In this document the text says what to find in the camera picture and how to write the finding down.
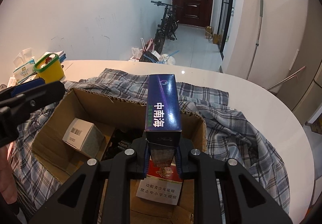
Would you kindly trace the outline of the person's left hand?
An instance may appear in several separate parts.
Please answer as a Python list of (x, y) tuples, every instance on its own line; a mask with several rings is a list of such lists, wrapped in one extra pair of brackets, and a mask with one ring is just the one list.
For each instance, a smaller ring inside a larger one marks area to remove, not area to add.
[(8, 149), (6, 146), (0, 149), (0, 191), (1, 195), (8, 204), (17, 201), (18, 191), (16, 182), (12, 174), (12, 167), (7, 159)]

